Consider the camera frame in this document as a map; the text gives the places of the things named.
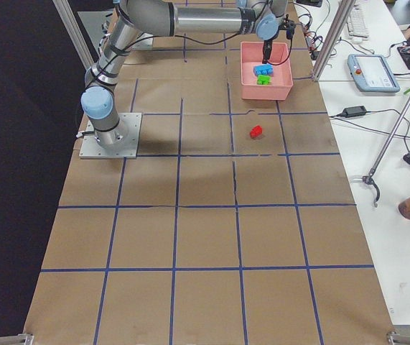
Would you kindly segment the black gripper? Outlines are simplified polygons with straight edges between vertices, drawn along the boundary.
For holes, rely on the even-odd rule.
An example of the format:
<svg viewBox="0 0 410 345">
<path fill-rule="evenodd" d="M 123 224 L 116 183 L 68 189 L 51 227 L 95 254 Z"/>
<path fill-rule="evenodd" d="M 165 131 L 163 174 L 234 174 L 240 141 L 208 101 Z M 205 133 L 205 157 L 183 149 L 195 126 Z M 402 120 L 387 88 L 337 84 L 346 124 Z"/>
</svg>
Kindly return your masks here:
<svg viewBox="0 0 410 345">
<path fill-rule="evenodd" d="M 272 40 L 264 40 L 262 63 L 268 63 L 271 57 Z"/>
</svg>

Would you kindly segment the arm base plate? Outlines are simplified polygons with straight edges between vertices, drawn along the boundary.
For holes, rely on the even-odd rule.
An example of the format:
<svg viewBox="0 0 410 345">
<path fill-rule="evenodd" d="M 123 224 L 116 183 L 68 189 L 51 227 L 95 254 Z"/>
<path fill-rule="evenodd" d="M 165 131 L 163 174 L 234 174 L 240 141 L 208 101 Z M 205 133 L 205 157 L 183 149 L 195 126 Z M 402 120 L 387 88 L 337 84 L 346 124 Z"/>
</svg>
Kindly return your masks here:
<svg viewBox="0 0 410 345">
<path fill-rule="evenodd" d="M 136 159 L 139 147 L 142 113 L 119 113 L 118 126 L 109 132 L 99 132 L 88 121 L 80 147 L 82 159 Z"/>
</svg>

